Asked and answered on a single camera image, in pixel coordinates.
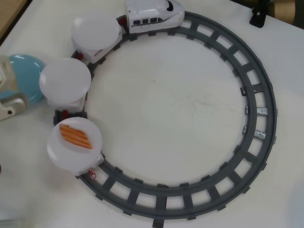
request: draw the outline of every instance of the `train car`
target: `train car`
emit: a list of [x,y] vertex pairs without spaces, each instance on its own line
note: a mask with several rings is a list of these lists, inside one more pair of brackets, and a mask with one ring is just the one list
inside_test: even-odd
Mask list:
[[179,26],[185,10],[176,0],[126,0],[130,33],[168,29]]

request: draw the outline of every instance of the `orange food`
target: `orange food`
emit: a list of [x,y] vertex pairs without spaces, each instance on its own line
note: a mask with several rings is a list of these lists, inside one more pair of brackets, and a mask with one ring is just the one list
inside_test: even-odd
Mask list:
[[61,136],[76,146],[85,147],[88,149],[93,149],[92,144],[87,137],[86,133],[81,130],[74,129],[69,125],[60,124],[59,125]]

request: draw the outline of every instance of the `white table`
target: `white table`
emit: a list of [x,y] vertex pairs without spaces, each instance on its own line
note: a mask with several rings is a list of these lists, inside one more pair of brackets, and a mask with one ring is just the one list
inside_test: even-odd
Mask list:
[[[247,42],[273,84],[279,117],[268,165],[249,192],[220,212],[165,221],[165,227],[304,227],[304,31],[271,17],[262,29],[253,27],[250,9],[228,0],[181,3]],[[31,54],[45,63],[69,57],[73,18],[89,10],[120,16],[124,1],[34,0],[0,54]],[[232,156],[246,124],[240,86],[230,68],[199,44],[178,36],[145,37],[123,45],[95,71],[86,107],[101,130],[109,162],[145,182],[179,184],[212,174]],[[0,219],[24,217],[35,228],[152,227],[152,219],[129,217],[101,202],[51,163],[46,141],[53,115],[44,101],[0,122]],[[258,120],[257,129],[264,124]],[[105,180],[101,171],[97,175]],[[223,193],[230,185],[221,182],[217,188]],[[128,195],[120,186],[113,189]],[[155,198],[139,200],[155,204]],[[208,198],[202,193],[193,200]],[[168,199],[168,206],[181,207],[181,199]]]

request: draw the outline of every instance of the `train window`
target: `train window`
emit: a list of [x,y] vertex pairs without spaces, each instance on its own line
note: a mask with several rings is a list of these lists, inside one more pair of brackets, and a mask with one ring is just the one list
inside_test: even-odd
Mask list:
[[157,22],[157,18],[151,18],[150,19],[150,23],[154,23],[154,22]]
[[173,4],[172,4],[172,2],[170,2],[168,0],[168,3],[169,3],[169,7],[167,8],[167,11],[173,11]]
[[133,21],[134,25],[140,25],[140,23],[141,23],[141,20],[135,20],[135,21]]

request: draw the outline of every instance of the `curved track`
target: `curved track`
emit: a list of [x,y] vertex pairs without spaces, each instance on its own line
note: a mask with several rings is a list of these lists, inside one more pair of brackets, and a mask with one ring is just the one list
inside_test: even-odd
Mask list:
[[[118,18],[118,21],[124,20],[124,16]],[[246,107],[246,114],[248,114],[248,123],[244,127],[243,134],[244,139],[240,145],[237,145],[234,151],[233,158],[224,163],[219,171],[212,176],[206,176],[201,179],[201,181],[188,184],[182,183],[179,186],[168,187],[163,184],[158,184],[156,186],[145,184],[142,180],[132,179],[123,174],[123,171],[117,167],[112,166],[105,160],[99,167],[109,175],[106,182],[101,185],[95,180],[92,180],[88,174],[84,174],[79,178],[96,194],[101,200],[106,200],[116,207],[123,210],[125,214],[140,215],[154,219],[153,227],[163,227],[165,219],[195,219],[196,216],[202,215],[213,210],[222,210],[226,207],[230,201],[242,193],[246,193],[250,189],[250,184],[257,177],[257,175],[266,166],[266,160],[272,149],[272,145],[275,142],[276,133],[276,119],[277,119],[277,109],[274,97],[274,92],[272,85],[269,81],[267,73],[256,57],[253,51],[248,47],[248,45],[232,33],[227,28],[222,25],[198,14],[191,12],[186,12],[185,21],[191,22],[190,28],[177,27],[170,29],[161,29],[156,31],[144,32],[139,34],[129,34],[128,29],[124,26],[125,33],[123,34],[123,40],[113,48],[117,50],[120,45],[127,40],[134,41],[138,36],[149,34],[149,36],[154,36],[159,32],[166,32],[168,35],[174,36],[175,34],[184,34],[188,39],[194,40],[198,39],[205,43],[205,47],[214,48],[220,53],[220,57],[224,61],[228,61],[233,67],[233,73],[235,76],[239,77],[242,81],[243,87],[241,88],[241,95],[246,96],[248,107]],[[203,33],[197,31],[198,27],[203,25],[208,27],[213,31],[211,36],[207,36]],[[222,36],[232,43],[232,46],[227,49],[223,45],[217,42],[219,36]],[[241,52],[249,61],[245,65],[241,65],[240,62],[235,58],[234,54],[236,52]],[[88,64],[88,68],[91,71],[92,78],[94,77],[94,70],[99,65],[102,64],[106,58],[102,58],[96,64]],[[260,84],[252,85],[247,72],[255,70],[256,75],[260,81]],[[264,93],[266,100],[266,114],[263,113],[267,118],[266,132],[259,132],[256,130],[257,116],[261,115],[260,107],[257,108],[255,93]],[[81,116],[87,118],[85,111],[77,113],[72,116]],[[57,124],[63,119],[61,112],[56,111],[54,124]],[[263,141],[263,146],[257,156],[248,152],[251,142],[254,138]],[[251,168],[247,174],[241,178],[236,172],[235,168],[240,164],[240,162],[246,159],[251,163]],[[230,189],[223,195],[220,195],[216,184],[221,182],[225,178],[229,178],[234,187]],[[131,189],[130,195],[127,200],[124,200],[110,192],[110,189],[115,184],[119,182],[122,185]],[[194,206],[192,202],[191,195],[196,192],[207,190],[211,201],[206,202],[201,205]],[[155,208],[149,208],[144,206],[139,206],[136,204],[139,193],[145,193],[148,195],[156,196]],[[184,201],[184,208],[182,209],[166,209],[167,197],[182,196]]]

